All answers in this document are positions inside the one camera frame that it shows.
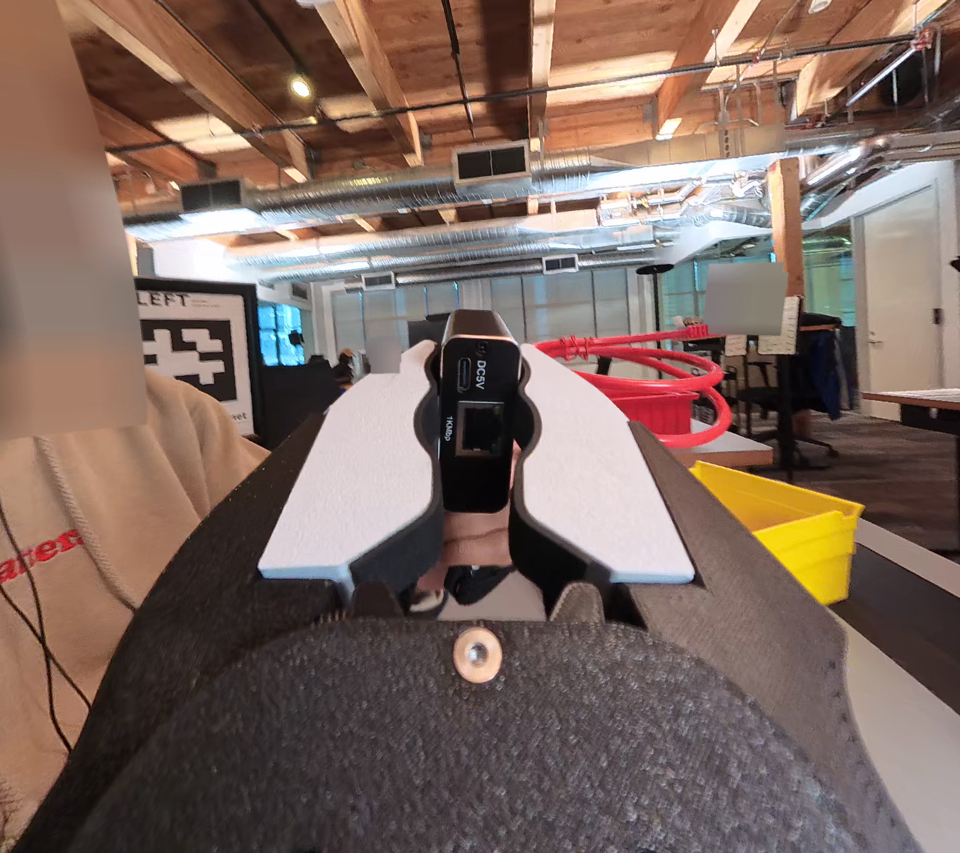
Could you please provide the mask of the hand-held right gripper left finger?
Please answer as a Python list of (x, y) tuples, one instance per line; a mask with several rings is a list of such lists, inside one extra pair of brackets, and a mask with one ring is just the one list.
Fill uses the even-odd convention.
[(440, 403), (426, 340), (332, 403), (258, 570), (266, 580), (417, 582), (439, 563)]

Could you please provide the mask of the black ethernet adapter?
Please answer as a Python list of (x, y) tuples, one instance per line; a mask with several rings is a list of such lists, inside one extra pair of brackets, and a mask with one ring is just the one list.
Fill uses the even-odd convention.
[(438, 462), (443, 507), (497, 513), (510, 498), (522, 354), (491, 310), (453, 311), (439, 350)]

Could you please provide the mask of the yellow plastic bin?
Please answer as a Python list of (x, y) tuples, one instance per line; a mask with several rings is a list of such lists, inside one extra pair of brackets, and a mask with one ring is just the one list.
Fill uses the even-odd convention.
[(690, 471), (816, 601), (846, 601), (863, 504), (703, 461)]

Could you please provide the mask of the person's left hand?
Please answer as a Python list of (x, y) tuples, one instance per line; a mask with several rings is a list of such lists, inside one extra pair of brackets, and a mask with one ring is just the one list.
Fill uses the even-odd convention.
[(440, 559), (418, 580), (417, 588), (441, 590), (450, 567), (511, 566), (509, 516), (509, 507), (495, 513), (445, 512)]

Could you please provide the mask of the long red ribbed bin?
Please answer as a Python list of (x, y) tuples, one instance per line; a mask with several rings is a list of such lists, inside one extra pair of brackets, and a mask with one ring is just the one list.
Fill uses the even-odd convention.
[(691, 432), (692, 405), (697, 394), (690, 391), (661, 393), (607, 393), (617, 409), (660, 438), (685, 437)]

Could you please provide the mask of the grey table with wooden edge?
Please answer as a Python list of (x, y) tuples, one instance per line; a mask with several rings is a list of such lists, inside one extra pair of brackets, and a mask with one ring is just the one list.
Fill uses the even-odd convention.
[(702, 462), (746, 470), (749, 467), (770, 466), (774, 462), (771, 447), (730, 430), (710, 442), (674, 449), (673, 455), (686, 467)]

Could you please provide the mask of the black framed marker sign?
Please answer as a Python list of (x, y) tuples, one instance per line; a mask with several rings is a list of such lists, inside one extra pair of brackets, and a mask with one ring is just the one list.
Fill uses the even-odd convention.
[(219, 402), (238, 432), (259, 435), (258, 297), (248, 283), (135, 278), (144, 364)]

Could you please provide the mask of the black floor lamp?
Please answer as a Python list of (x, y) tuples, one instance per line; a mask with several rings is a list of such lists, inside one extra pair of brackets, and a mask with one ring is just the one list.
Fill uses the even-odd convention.
[(652, 309), (652, 327), (653, 332), (661, 333), (662, 326), (662, 292), (661, 276), (674, 269), (671, 263), (646, 263), (639, 266), (635, 273), (637, 277), (646, 280), (646, 287), (649, 287), (649, 293), (644, 294), (645, 302)]

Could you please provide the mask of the dark hanging jacket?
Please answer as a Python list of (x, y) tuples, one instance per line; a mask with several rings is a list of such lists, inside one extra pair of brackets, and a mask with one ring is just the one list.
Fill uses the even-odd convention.
[(838, 317), (816, 312), (800, 315), (801, 345), (804, 359), (805, 388), (810, 410), (838, 420), (843, 410), (844, 367), (840, 353), (838, 331), (842, 326)]

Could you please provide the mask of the person's beige hoodie torso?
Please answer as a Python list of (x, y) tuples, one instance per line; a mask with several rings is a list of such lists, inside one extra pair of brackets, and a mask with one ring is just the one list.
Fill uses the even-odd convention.
[(193, 384), (148, 368), (146, 397), (142, 425), (2, 440), (2, 851), (169, 561), (269, 455)]

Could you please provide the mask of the large air vent grille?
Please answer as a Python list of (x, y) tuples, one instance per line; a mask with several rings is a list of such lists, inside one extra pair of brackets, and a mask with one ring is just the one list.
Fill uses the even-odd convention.
[(458, 188), (501, 180), (530, 179), (529, 142), (521, 139), (455, 149), (452, 172)]

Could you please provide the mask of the wooden desk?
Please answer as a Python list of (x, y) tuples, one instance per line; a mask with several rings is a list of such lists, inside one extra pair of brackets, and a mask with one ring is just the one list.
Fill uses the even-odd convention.
[(959, 459), (959, 388), (863, 392), (861, 399), (893, 404), (901, 425), (954, 437)]

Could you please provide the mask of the white door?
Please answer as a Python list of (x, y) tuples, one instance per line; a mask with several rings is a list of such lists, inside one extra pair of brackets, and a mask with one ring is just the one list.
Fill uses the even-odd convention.
[(868, 391), (938, 388), (943, 357), (935, 189), (881, 206), (862, 224)]

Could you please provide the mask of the large silver air duct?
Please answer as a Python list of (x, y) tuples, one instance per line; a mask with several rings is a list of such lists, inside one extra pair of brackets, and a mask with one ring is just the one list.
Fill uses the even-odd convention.
[(274, 189), (247, 187), (238, 179), (184, 185), (176, 203), (125, 211), (123, 223), (128, 234), (146, 243), (259, 234), (465, 204), (659, 188), (702, 177), (754, 173), (767, 162), (765, 154), (721, 156), (716, 141), (704, 136), (535, 154), (527, 158), (523, 171), (464, 178), (462, 169), (476, 169), (477, 163), (459, 155), (445, 164), (355, 173)]

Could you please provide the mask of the wooden post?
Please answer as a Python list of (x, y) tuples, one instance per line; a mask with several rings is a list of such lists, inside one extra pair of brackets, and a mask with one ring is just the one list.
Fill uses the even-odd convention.
[(787, 276), (786, 295), (802, 297), (806, 276), (803, 261), (803, 217), (798, 158), (773, 163), (767, 172), (774, 260)]

